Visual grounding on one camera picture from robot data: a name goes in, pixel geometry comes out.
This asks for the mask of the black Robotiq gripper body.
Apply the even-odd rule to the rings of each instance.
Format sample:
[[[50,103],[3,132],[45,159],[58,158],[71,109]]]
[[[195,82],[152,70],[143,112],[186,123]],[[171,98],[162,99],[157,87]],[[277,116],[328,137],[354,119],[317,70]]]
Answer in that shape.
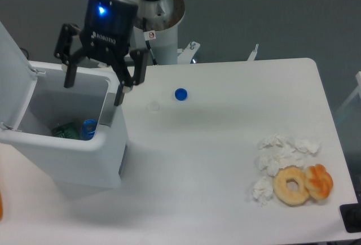
[[[88,0],[80,32],[84,57],[122,67],[138,5],[127,0]]]

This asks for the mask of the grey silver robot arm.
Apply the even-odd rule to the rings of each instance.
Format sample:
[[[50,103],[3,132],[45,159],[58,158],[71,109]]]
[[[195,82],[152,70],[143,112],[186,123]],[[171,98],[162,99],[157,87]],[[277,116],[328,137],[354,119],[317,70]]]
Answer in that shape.
[[[184,14],[184,0],[88,0],[83,28],[64,24],[55,47],[66,67],[64,86],[74,85],[81,60],[99,61],[119,80],[120,105],[125,92],[143,83],[148,64],[177,64]]]

